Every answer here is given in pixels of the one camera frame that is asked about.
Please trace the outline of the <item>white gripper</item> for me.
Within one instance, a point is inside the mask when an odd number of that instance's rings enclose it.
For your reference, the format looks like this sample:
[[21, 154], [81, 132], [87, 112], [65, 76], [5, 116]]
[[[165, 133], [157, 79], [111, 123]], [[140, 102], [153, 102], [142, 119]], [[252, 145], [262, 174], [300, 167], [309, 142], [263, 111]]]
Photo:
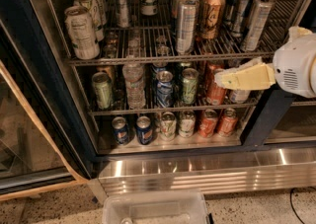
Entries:
[[216, 73], [215, 83], [229, 90], [253, 91], [266, 90], [277, 81], [289, 93], [315, 98], [316, 35], [299, 26], [290, 27], [288, 34], [289, 42], [275, 52], [273, 64], [257, 57]]

